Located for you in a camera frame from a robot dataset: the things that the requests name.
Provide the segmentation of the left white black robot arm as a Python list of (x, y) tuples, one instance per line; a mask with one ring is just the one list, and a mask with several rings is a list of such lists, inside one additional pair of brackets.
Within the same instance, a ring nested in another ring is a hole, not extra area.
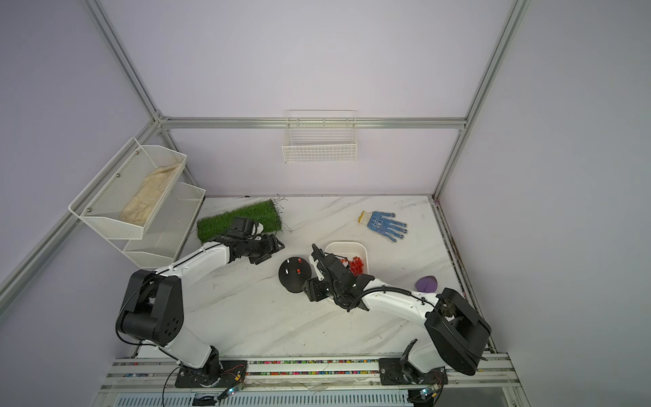
[(200, 339), (184, 319), (183, 282), (216, 271), (237, 259), (253, 265), (285, 249), (274, 233), (252, 219), (237, 217), (225, 233), (199, 249), (155, 271), (134, 272), (115, 322), (119, 339), (132, 337), (136, 346), (154, 346), (177, 361), (179, 378), (211, 388), (237, 377), (220, 362), (219, 351)]

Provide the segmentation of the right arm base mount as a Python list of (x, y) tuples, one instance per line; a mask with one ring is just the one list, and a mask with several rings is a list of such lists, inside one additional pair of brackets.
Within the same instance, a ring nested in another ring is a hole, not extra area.
[(437, 385), (441, 388), (449, 380), (444, 367), (428, 372), (418, 370), (409, 362), (409, 355), (418, 340), (413, 339), (399, 358), (379, 359), (379, 375), (382, 386)]

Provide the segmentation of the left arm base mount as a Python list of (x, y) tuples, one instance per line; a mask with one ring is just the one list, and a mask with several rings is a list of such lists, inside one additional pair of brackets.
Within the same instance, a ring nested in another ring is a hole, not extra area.
[(222, 360), (217, 349), (212, 349), (201, 368), (181, 366), (175, 381), (176, 388), (233, 388), (245, 380), (249, 363), (240, 360)]

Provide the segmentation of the black round screw base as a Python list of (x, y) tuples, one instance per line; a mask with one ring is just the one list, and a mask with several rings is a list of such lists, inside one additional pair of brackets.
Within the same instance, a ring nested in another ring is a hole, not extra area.
[[(302, 293), (303, 284), (312, 278), (312, 269), (310, 263), (302, 259), (302, 263), (298, 263), (297, 258), (290, 257), (283, 261), (279, 267), (278, 279), (283, 288), (288, 290), (289, 293)], [(297, 269), (302, 271), (302, 274), (297, 274)]]

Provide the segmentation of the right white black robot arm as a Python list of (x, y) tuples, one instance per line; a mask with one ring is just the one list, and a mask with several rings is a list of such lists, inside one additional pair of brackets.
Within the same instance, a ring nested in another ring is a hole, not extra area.
[(341, 259), (312, 246), (310, 262), (317, 276), (303, 285), (311, 302), (325, 299), (352, 312), (382, 312), (422, 327), (429, 336), (423, 344), (413, 340), (398, 359), (402, 375), (418, 383), (435, 371), (450, 367), (473, 376), (484, 360), (492, 329), (459, 292), (421, 293), (389, 285), (369, 274), (356, 276)]

